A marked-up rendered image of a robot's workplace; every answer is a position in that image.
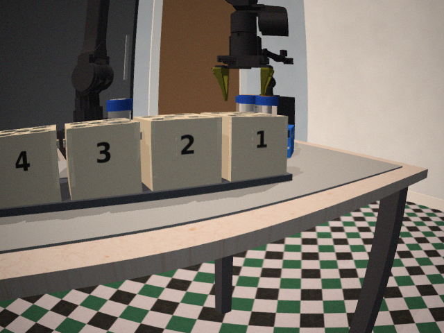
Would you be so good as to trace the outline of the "blue sample tube rack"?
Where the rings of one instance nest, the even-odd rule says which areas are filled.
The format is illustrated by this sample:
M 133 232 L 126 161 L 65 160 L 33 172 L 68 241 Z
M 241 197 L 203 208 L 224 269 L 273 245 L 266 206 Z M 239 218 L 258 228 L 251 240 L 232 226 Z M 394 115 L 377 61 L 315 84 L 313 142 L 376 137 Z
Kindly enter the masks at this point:
M 294 125 L 288 124 L 288 130 L 290 130 L 290 138 L 288 138 L 287 158 L 291 158 L 294 152 Z

